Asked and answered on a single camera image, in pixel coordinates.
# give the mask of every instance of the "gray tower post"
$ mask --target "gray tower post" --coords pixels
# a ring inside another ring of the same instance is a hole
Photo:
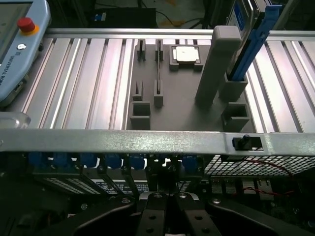
[[[210,107],[215,98],[220,80],[231,63],[234,53],[240,48],[242,38],[236,26],[216,26],[211,47],[205,63],[195,102],[198,106]]]

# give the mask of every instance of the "yellow ring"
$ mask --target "yellow ring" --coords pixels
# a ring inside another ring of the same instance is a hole
[[[30,36],[30,35],[36,34],[38,31],[39,31],[39,27],[35,25],[35,29],[33,29],[33,31],[27,32],[27,33],[21,31],[21,34],[24,36]]]

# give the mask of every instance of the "blue lever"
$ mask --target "blue lever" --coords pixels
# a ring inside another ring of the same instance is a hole
[[[74,163],[69,153],[55,152],[53,157],[54,157],[53,164],[55,166],[62,167],[62,168],[71,168],[74,166]]]
[[[30,152],[28,155],[28,162],[35,167],[47,167],[48,156],[43,152]]]
[[[135,170],[142,170],[144,169],[144,158],[143,155],[141,154],[132,154],[129,156],[130,159],[130,165],[133,167]]]
[[[182,158],[182,165],[187,173],[195,173],[198,169],[197,157],[195,155],[184,156]]]
[[[97,157],[93,153],[80,153],[80,164],[87,166],[87,168],[95,167],[97,164]]]
[[[257,29],[253,29],[248,40],[250,44],[247,47],[241,61],[234,74],[230,75],[232,81],[242,81],[252,61],[265,43],[270,30],[278,20],[279,12],[282,5],[270,5],[265,8],[265,17]]]
[[[112,169],[119,169],[123,161],[118,154],[107,154],[105,155],[105,163]]]

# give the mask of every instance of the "red wire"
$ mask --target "red wire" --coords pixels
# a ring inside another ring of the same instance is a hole
[[[243,160],[243,161],[247,161],[247,162],[251,162],[251,163],[258,163],[258,164],[266,164],[266,165],[269,165],[269,166],[273,166],[273,167],[276,167],[276,168],[278,168],[280,170],[285,171],[289,175],[290,178],[293,177],[293,174],[288,169],[286,169],[285,167],[282,167],[282,166],[278,166],[278,165],[276,165],[274,163],[265,162],[265,161],[255,161],[255,160]]]
[[[260,189],[256,189],[256,188],[252,188],[252,187],[243,188],[243,190],[253,190],[253,191],[258,192],[258,193],[269,194],[269,195],[273,195],[273,196],[289,195],[289,194],[294,192],[294,191],[288,191],[288,192],[285,192],[284,194],[281,194],[281,193],[275,193],[275,192],[266,192],[266,191],[263,191],[263,190],[260,190]]]
[[[282,166],[278,166],[278,165],[276,165],[274,163],[265,162],[265,161],[257,161],[257,160],[243,160],[243,161],[251,162],[251,163],[257,163],[257,164],[266,164],[266,165],[269,165],[269,166],[276,167],[276,168],[278,168],[280,170],[285,171],[289,175],[289,177],[293,179],[293,174],[288,169],[286,169],[285,167],[282,167]],[[260,189],[256,189],[256,188],[252,188],[252,187],[243,188],[243,190],[253,190],[253,191],[258,192],[258,193],[269,194],[269,195],[273,195],[273,196],[283,196],[283,195],[289,195],[291,193],[294,193],[294,191],[288,191],[288,192],[285,192],[284,194],[275,193],[275,192],[266,192],[266,191],[263,191],[263,190],[260,190]]]

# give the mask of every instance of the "red emergency stop button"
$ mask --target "red emergency stop button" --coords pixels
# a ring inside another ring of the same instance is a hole
[[[36,26],[30,17],[22,17],[17,22],[18,27],[23,33],[31,33],[35,30]]]

